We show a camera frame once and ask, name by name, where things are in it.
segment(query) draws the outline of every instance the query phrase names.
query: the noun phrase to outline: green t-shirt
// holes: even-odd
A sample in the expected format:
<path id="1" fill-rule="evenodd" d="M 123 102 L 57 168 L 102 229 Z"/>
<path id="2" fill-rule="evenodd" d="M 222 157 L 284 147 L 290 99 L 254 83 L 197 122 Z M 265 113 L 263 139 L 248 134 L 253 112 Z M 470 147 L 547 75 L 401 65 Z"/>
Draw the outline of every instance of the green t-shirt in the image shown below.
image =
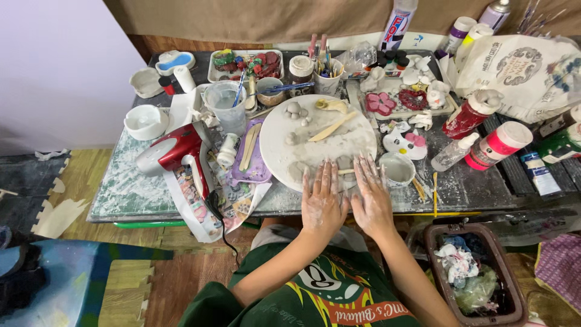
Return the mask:
<path id="1" fill-rule="evenodd" d="M 228 289 L 287 245 L 252 250 Z M 392 287 L 368 252 L 328 246 L 288 283 L 246 308 L 224 285 L 208 283 L 179 326 L 420 326 Z"/>

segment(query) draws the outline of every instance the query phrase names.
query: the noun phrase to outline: round white board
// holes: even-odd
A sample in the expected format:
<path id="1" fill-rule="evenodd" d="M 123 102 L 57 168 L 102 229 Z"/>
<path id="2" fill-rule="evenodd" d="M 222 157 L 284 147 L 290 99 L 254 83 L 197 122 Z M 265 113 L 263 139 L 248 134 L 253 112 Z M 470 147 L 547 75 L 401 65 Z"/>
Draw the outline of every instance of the round white board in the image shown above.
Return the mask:
<path id="1" fill-rule="evenodd" d="M 309 142 L 326 127 L 341 119 L 344 114 L 339 111 L 323 111 L 315 108 L 319 99 L 338 100 L 328 95 L 309 94 L 286 100 L 272 110 L 264 120 L 260 130 L 260 153 L 266 167 L 274 177 L 295 191 L 302 192 L 302 182 L 289 176 L 289 165 L 300 161 L 311 167 L 311 182 L 314 172 L 323 159 L 336 159 L 342 155 L 353 157 L 363 152 L 377 154 L 377 142 L 371 124 L 361 112 L 337 129 L 333 134 L 318 142 Z M 301 126 L 302 118 L 293 120 L 286 118 L 284 112 L 288 104 L 297 101 L 301 107 L 308 110 L 313 120 L 308 126 Z M 285 140 L 290 132 L 297 134 L 297 145 L 288 145 Z M 340 189 L 349 189 L 356 182 L 346 182 L 339 177 Z"/>

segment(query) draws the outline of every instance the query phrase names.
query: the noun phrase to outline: brown trash bin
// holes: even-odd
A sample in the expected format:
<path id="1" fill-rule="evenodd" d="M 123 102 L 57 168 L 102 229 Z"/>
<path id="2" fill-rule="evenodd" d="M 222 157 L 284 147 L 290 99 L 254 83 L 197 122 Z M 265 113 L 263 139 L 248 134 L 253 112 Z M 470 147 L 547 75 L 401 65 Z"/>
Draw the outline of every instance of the brown trash bin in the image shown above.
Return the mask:
<path id="1" fill-rule="evenodd" d="M 466 317 L 454 298 L 454 291 L 448 283 L 447 274 L 438 256 L 434 251 L 439 250 L 437 237 L 441 234 L 466 234 L 474 233 L 486 246 L 490 255 L 490 267 L 498 276 L 498 281 L 507 290 L 508 314 L 493 317 Z M 430 225 L 424 230 L 424 242 L 428 260 L 432 267 L 436 288 L 444 298 L 461 326 L 523 326 L 529 316 L 529 310 L 518 286 L 512 269 L 506 264 L 504 250 L 498 242 L 496 235 L 486 226 L 480 223 L 467 223 L 463 225 Z"/>

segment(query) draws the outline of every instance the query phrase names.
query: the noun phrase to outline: purple tray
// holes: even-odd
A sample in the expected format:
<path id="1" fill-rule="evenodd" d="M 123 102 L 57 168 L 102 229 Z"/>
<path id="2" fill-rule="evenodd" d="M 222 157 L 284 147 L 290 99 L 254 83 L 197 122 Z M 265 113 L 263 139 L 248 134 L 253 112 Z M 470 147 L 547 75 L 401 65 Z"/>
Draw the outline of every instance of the purple tray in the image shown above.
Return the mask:
<path id="1" fill-rule="evenodd" d="M 246 183 L 264 183 L 270 180 L 272 173 L 262 160 L 262 155 L 260 154 L 260 133 L 256 137 L 256 145 L 252 150 L 252 156 L 250 157 L 250 163 L 248 164 L 248 169 L 240 171 L 240 161 L 242 161 L 242 156 L 244 155 L 244 144 L 246 142 L 246 134 L 250 128 L 258 123 L 264 123 L 264 118 L 255 118 L 250 120 L 246 124 L 246 131 L 242 136 L 240 147 L 238 148 L 238 153 L 236 154 L 236 159 L 234 160 L 234 165 L 232 166 L 231 174 L 232 180 L 229 182 L 230 185 L 235 186 L 239 182 Z"/>

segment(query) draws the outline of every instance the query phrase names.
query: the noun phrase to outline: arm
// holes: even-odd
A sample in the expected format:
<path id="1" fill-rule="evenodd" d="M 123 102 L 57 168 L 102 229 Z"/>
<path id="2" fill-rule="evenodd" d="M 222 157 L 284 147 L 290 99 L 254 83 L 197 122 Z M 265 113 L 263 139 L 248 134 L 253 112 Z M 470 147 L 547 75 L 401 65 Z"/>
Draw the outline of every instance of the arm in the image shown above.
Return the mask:
<path id="1" fill-rule="evenodd" d="M 353 215 L 362 230 L 379 246 L 401 302 L 426 326 L 458 326 L 456 317 L 397 234 L 384 167 L 381 167 L 380 177 L 371 156 L 356 157 L 354 165 L 363 203 L 359 196 L 353 196 Z"/>
<path id="2" fill-rule="evenodd" d="M 284 250 L 244 277 L 232 288 L 237 301 L 247 307 L 296 276 L 321 254 L 331 237 L 341 228 L 349 210 L 344 198 L 339 208 L 337 164 L 321 163 L 309 187 L 308 171 L 303 175 L 303 229 Z"/>

